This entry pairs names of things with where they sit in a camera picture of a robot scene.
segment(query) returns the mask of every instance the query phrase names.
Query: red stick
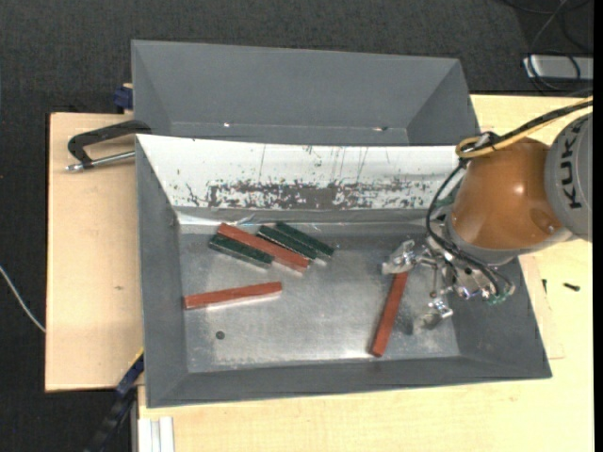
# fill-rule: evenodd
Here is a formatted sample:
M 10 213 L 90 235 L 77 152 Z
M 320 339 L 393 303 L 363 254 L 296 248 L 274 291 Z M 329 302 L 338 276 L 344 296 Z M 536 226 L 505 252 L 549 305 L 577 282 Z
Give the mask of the red stick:
M 184 306 L 185 310 L 194 310 L 195 308 L 204 308 L 209 305 L 237 299 L 264 298 L 266 295 L 281 293 L 281 291 L 283 291 L 281 282 L 263 282 L 239 288 L 188 295 L 184 297 Z
M 306 270 L 310 264 L 310 260 L 296 252 L 270 243 L 266 239 L 254 236 L 253 234 L 245 233 L 228 224 L 222 223 L 218 228 L 218 234 L 234 239 L 235 241 L 251 246 L 252 248 L 256 248 L 257 250 L 261 250 L 270 256 L 274 256 L 274 261 L 277 263 L 291 267 L 297 271 Z
M 387 295 L 387 301 L 383 307 L 381 320 L 373 338 L 373 344 L 370 347 L 370 353 L 376 357 L 382 357 L 387 348 L 387 342 L 394 328 L 394 322 L 398 314 L 399 303 L 404 294 L 407 278 L 408 273 L 394 275 L 394 281 L 392 281 L 392 285 L 389 288 L 389 295 Z

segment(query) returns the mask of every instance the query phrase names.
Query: wooden board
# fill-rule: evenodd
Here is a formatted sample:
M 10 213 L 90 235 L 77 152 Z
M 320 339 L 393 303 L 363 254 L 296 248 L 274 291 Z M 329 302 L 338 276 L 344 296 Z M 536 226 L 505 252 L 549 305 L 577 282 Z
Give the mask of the wooden board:
M 503 133 L 575 101 L 474 96 L 473 102 L 482 127 Z M 114 387 L 142 344 L 134 165 L 63 170 L 74 162 L 66 149 L 70 136 L 127 119 L 51 118 L 48 391 Z M 562 125 L 534 137 L 550 142 Z M 131 140 L 97 151 L 128 149 Z M 146 409 L 142 387 L 139 414 L 173 416 L 180 452 L 201 445 L 207 451 L 591 450 L 592 246 L 561 243 L 522 258 L 522 266 L 549 357 L 565 355 L 551 362 L 553 379 L 155 410 Z

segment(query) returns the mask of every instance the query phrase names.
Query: white cable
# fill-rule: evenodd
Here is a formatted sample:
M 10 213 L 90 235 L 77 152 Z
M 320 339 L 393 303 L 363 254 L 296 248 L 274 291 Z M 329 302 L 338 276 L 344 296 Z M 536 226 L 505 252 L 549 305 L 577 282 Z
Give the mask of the white cable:
M 6 280 L 6 282 L 8 284 L 8 288 L 10 288 L 10 291 L 12 291 L 12 294 L 15 296 L 17 301 L 19 301 L 21 308 L 23 308 L 24 312 L 27 314 L 27 316 L 29 316 L 29 319 L 31 321 L 33 321 L 34 325 L 36 325 L 40 330 L 42 330 L 44 333 L 46 333 L 46 328 L 44 328 L 43 325 L 40 323 L 40 321 L 38 321 L 38 319 L 34 316 L 34 314 L 31 313 L 31 310 L 29 310 L 29 308 L 27 307 L 27 305 L 21 298 L 21 295 L 17 291 L 17 288 L 15 287 L 14 284 L 12 284 L 12 281 L 8 277 L 7 272 L 2 268 L 2 265 L 0 265 L 0 275 L 2 275 L 4 277 L 4 279 Z

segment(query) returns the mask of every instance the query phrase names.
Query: wooden block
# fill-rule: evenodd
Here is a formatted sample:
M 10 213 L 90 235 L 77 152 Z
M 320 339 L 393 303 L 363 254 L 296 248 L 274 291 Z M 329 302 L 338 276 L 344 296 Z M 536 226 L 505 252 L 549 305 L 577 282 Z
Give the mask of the wooden block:
M 335 252 L 334 248 L 324 244 L 322 241 L 318 241 L 314 237 L 309 234 L 302 233 L 300 230 L 289 226 L 283 222 L 276 223 L 276 230 L 281 233 L 286 234 L 287 236 L 295 239 L 296 241 L 302 243 L 305 246 L 308 246 L 315 250 L 322 258 L 331 258 L 333 253 Z
M 237 260 L 263 268 L 269 267 L 274 259 L 263 251 L 256 250 L 251 246 L 244 245 L 234 239 L 229 239 L 219 234 L 212 236 L 208 246 L 211 250 L 219 251 L 223 254 L 232 256 L 233 258 L 237 258 Z
M 268 226 L 260 227 L 256 236 L 267 239 L 272 243 L 275 243 L 283 248 L 287 248 L 288 250 L 292 250 L 301 256 L 305 256 L 309 260 L 315 260 L 318 257 L 318 252 L 313 250 L 312 248 L 305 246 L 303 243 L 296 241 L 292 237 L 286 235 L 285 233 L 281 233 L 274 228 L 269 228 Z
M 283 285 L 281 282 L 263 282 L 250 286 L 240 286 L 239 288 L 188 295 L 183 298 L 183 302 L 185 310 L 195 310 L 231 301 L 266 298 L 268 295 L 276 295 L 282 291 Z
M 392 285 L 389 288 L 389 294 L 387 295 L 387 301 L 383 307 L 381 320 L 379 321 L 379 326 L 377 327 L 373 343 L 370 347 L 370 353 L 376 357 L 382 357 L 387 349 L 387 342 L 389 341 L 392 329 L 394 328 L 399 303 L 402 300 L 407 279 L 408 273 L 394 275 L 394 281 L 392 281 Z
M 286 250 L 285 248 L 275 245 L 274 243 L 270 243 L 266 239 L 246 233 L 238 228 L 235 228 L 234 226 L 229 226 L 228 224 L 222 223 L 218 228 L 218 234 L 229 237 L 230 239 L 234 239 L 235 241 L 243 243 L 247 246 L 251 246 L 252 248 L 256 248 L 257 250 L 263 251 L 270 256 L 274 256 L 274 261 L 277 263 L 288 266 L 297 271 L 304 271 L 310 264 L 310 260 L 300 256 L 296 252 Z

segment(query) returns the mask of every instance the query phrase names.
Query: gray floor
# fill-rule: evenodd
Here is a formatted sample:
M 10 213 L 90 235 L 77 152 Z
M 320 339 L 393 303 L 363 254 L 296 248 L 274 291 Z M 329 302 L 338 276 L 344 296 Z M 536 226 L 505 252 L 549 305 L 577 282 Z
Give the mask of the gray floor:
M 593 1 L 570 0 L 565 25 L 540 35 L 560 0 L 514 1 L 548 13 L 497 0 L 0 0 L 0 264 L 43 318 L 45 116 L 116 111 L 131 39 L 458 57 L 472 92 L 532 94 L 521 57 L 592 51 Z M 43 337 L 2 282 L 0 337 L 0 448 L 80 450 L 110 393 L 43 392 Z M 126 446 L 122 434 L 112 448 Z

